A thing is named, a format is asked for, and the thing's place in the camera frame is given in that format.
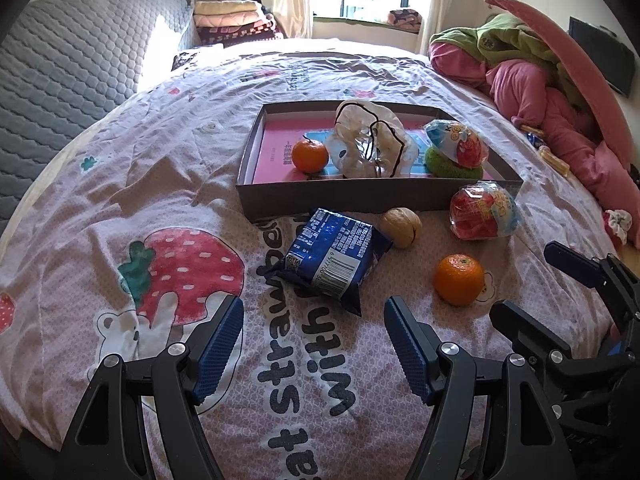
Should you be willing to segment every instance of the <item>green fuzzy ball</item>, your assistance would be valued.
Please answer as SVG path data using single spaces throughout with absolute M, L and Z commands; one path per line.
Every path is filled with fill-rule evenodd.
M 433 146 L 427 149 L 424 154 L 424 163 L 430 173 L 439 178 L 466 178 L 469 180 L 480 180 L 484 175 L 482 166 L 480 168 L 463 168 L 457 165 L 446 156 L 441 155 Z

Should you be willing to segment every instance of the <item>bed sheet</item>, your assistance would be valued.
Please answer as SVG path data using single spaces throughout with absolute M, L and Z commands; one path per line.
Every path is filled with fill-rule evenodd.
M 462 242 L 446 212 L 420 213 L 422 237 L 386 254 L 363 284 L 362 318 L 264 279 L 305 218 L 252 225 L 234 187 L 264 102 L 359 94 L 442 108 L 481 132 L 524 181 L 523 224 L 511 238 Z M 596 353 L 610 324 L 594 293 L 543 259 L 550 240 L 589 256 L 613 252 L 593 197 L 540 160 L 488 98 L 406 51 L 243 44 L 134 96 L 48 170 L 2 238 L 0 306 L 11 323 L 0 327 L 0 352 L 12 358 L 0 361 L 0 415 L 14 436 L 27 428 L 53 448 L 105 355 L 143 358 L 185 340 L 227 292 L 244 301 L 244 327 L 200 420 L 222 471 L 239 480 L 404 478 L 430 410 L 411 394 L 384 329 L 393 294 L 442 340 L 488 358 L 510 352 L 488 319 L 497 298 L 521 305 L 578 357 Z M 483 301 L 463 309 L 431 286 L 437 263 L 459 252 L 480 260 L 488 280 Z M 131 272 L 148 272 L 150 285 L 134 286 Z M 469 446 L 481 436 L 478 404 Z M 170 478 L 149 400 L 145 420 L 158 478 Z

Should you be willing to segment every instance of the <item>orange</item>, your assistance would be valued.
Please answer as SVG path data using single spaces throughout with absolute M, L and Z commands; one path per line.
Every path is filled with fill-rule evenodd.
M 291 161 L 303 173 L 318 173 L 329 163 L 329 152 L 322 142 L 305 137 L 294 144 Z
M 438 264 L 433 286 L 447 303 L 466 306 L 473 303 L 484 288 L 484 269 L 471 256 L 452 254 Z

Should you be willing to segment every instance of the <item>black monitor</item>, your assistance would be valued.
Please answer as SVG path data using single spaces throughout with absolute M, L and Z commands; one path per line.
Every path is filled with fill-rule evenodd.
M 616 35 L 602 27 L 571 17 L 569 35 L 584 49 L 609 85 L 629 97 L 636 73 L 636 56 Z

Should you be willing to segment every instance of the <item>gray quilted mattress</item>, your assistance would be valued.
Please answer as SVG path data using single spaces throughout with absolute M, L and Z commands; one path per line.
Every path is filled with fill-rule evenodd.
M 56 153 L 138 90 L 156 23 L 182 35 L 176 51 L 197 44 L 192 15 L 192 0 L 37 0 L 23 10 L 0 44 L 0 233 Z

